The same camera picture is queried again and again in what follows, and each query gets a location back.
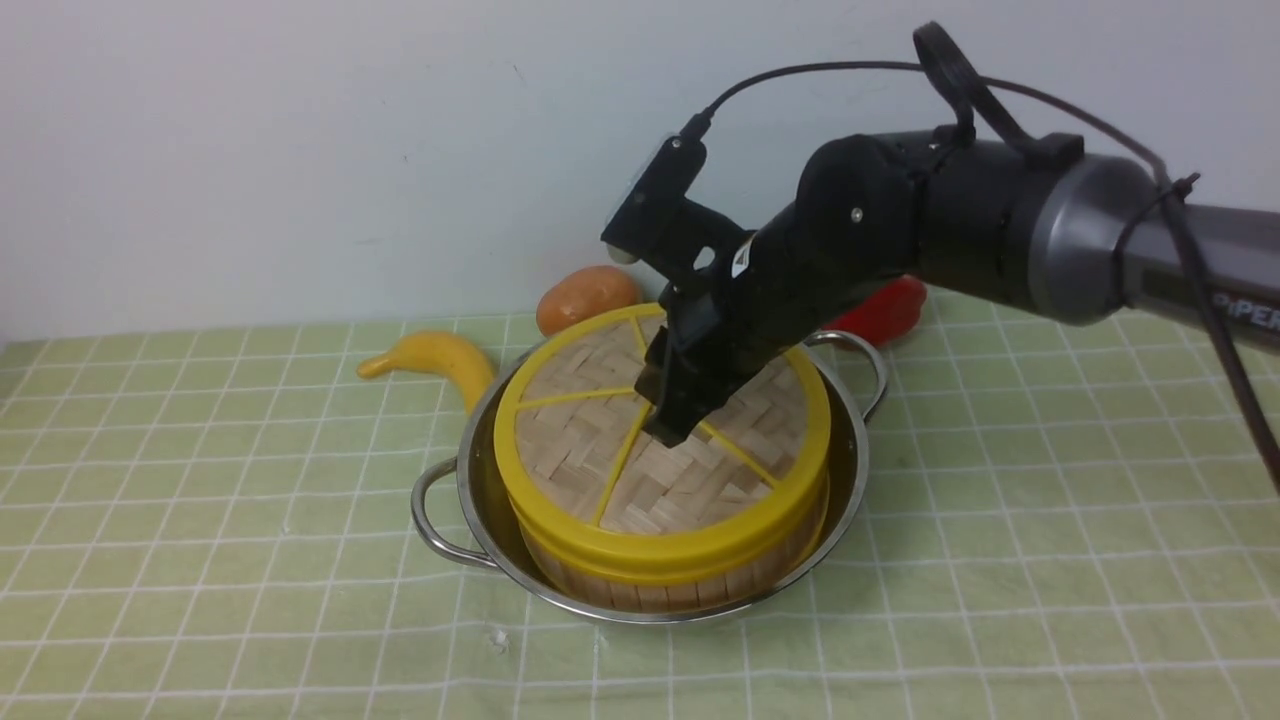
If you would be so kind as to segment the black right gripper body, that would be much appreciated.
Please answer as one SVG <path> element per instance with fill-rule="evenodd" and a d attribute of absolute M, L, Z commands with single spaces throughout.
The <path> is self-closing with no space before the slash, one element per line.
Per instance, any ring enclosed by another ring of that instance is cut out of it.
<path fill-rule="evenodd" d="M 703 292 L 673 287 L 663 334 L 724 340 L 744 386 L 910 263 L 918 190 L 906 149 L 884 136 L 820 146 L 794 200 L 714 266 Z"/>

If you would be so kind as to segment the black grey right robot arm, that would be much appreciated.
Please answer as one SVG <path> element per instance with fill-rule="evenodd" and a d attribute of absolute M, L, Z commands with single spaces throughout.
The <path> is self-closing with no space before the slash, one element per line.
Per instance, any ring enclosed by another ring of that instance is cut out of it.
<path fill-rule="evenodd" d="M 1133 160 L 1042 167 L 995 141 L 854 135 L 820 146 L 794 200 L 745 231 L 687 197 L 705 158 L 699 140 L 667 138 L 602 236 L 667 281 L 636 389 L 645 432 L 668 447 L 900 275 L 1066 325 L 1123 307 L 1201 323 Z"/>

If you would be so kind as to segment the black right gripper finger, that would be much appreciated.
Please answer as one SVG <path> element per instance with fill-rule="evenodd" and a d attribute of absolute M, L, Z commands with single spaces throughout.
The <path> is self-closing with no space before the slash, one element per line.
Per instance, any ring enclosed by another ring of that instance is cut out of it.
<path fill-rule="evenodd" d="M 673 448 L 740 387 L 733 347 L 724 340 L 710 337 L 681 345 L 673 334 L 658 334 L 635 380 L 635 391 L 652 405 L 643 430 Z"/>

